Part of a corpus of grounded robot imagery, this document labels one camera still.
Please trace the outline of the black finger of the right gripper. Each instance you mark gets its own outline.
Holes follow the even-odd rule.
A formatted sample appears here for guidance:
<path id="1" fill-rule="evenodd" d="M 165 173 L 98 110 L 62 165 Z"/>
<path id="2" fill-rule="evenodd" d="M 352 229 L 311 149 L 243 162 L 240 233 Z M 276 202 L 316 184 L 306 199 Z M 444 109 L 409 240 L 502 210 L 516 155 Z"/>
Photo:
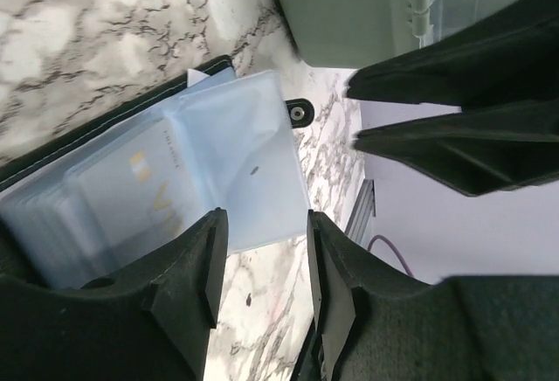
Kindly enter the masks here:
<path id="1" fill-rule="evenodd" d="M 558 97 L 558 0 L 518 0 L 414 52 L 358 70 L 354 100 L 471 110 Z"/>
<path id="2" fill-rule="evenodd" d="M 468 197 L 549 184 L 558 179 L 558 102 L 521 101 L 364 129 L 354 147 Z"/>

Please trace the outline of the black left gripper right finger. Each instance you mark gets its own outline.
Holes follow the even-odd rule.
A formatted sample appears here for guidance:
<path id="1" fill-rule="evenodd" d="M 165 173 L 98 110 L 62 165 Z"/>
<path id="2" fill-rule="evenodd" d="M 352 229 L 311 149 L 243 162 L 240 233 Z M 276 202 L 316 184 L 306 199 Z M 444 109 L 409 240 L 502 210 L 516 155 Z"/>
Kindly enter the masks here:
<path id="1" fill-rule="evenodd" d="M 397 271 L 311 211 L 314 323 L 329 380 L 555 380 L 558 279 Z"/>

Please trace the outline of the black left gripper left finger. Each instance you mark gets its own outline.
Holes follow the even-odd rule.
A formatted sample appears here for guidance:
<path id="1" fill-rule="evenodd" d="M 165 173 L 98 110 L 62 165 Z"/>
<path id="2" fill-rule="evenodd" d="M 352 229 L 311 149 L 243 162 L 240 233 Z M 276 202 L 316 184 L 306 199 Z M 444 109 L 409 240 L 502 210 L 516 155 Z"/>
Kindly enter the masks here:
<path id="1" fill-rule="evenodd" d="M 227 244 L 227 213 L 216 209 L 116 272 L 52 289 L 2 237 L 2 379 L 202 379 Z"/>

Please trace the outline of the silver VIP card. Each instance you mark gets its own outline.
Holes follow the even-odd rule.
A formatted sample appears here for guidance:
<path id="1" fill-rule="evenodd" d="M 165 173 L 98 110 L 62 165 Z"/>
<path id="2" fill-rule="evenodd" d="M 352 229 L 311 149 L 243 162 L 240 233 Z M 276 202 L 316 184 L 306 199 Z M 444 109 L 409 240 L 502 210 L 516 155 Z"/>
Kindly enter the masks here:
<path id="1" fill-rule="evenodd" d="M 131 128 L 66 177 L 121 265 L 175 239 L 207 211 L 166 117 Z"/>

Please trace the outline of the black card holder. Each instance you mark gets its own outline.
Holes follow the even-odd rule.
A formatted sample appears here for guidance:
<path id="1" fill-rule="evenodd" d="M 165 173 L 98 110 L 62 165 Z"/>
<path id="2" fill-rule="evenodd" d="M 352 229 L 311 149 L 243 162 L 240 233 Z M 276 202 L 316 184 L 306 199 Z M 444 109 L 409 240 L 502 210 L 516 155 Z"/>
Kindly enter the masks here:
<path id="1" fill-rule="evenodd" d="M 305 231 L 307 185 L 277 73 L 191 70 L 1 175 L 1 221 L 48 285 L 82 287 L 226 211 L 230 253 Z"/>

